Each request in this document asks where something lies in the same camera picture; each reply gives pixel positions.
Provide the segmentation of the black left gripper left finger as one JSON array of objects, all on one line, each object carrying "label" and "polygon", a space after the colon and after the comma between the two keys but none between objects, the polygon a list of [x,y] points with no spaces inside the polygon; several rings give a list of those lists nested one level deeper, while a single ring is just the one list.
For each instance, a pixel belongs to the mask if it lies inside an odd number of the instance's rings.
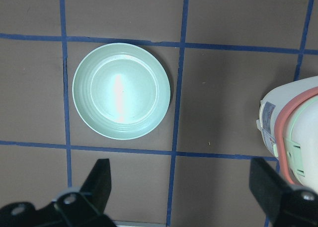
[{"label": "black left gripper left finger", "polygon": [[114,227],[104,214],[111,192],[109,159],[98,159],[78,191],[67,192],[41,209],[15,202],[0,209],[2,227]]}]

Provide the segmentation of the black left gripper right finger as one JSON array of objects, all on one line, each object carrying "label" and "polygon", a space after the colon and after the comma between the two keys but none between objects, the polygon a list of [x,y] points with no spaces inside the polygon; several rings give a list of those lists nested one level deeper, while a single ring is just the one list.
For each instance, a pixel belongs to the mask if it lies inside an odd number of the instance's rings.
[{"label": "black left gripper right finger", "polygon": [[273,227],[316,227],[318,194],[288,183],[263,158],[250,162],[249,189]]}]

